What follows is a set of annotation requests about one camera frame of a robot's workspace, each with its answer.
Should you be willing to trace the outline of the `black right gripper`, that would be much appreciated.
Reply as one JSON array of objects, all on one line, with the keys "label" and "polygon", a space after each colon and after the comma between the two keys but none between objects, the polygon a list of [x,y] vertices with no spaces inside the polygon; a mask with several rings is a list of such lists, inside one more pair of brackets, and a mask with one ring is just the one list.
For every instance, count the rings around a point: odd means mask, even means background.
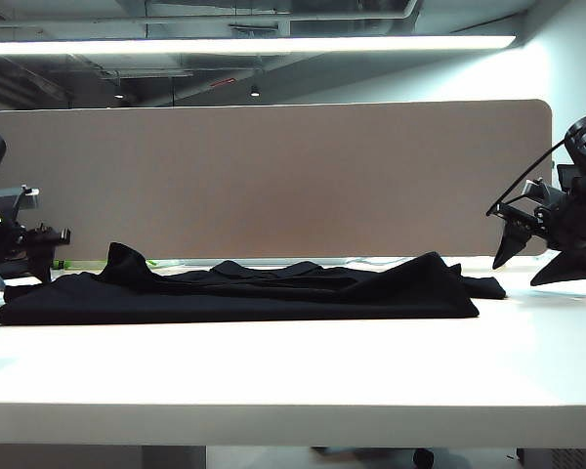
[{"label": "black right gripper", "polygon": [[531,286],[586,279],[586,201],[545,183],[527,183],[517,197],[523,198],[536,203],[531,214],[511,200],[496,202],[487,211],[504,221],[492,268],[502,267],[538,236],[561,253],[535,275]]}]

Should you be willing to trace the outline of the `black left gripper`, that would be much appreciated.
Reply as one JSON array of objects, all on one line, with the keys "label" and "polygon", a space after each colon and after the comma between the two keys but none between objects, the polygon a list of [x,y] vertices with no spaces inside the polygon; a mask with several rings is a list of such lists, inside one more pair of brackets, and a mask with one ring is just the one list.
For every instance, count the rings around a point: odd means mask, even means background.
[{"label": "black left gripper", "polygon": [[[0,264],[23,256],[28,259],[28,271],[42,283],[49,283],[55,249],[69,245],[70,239],[70,229],[56,231],[40,224],[28,230],[17,220],[0,215]],[[0,277],[0,291],[3,290],[4,279]]]}]

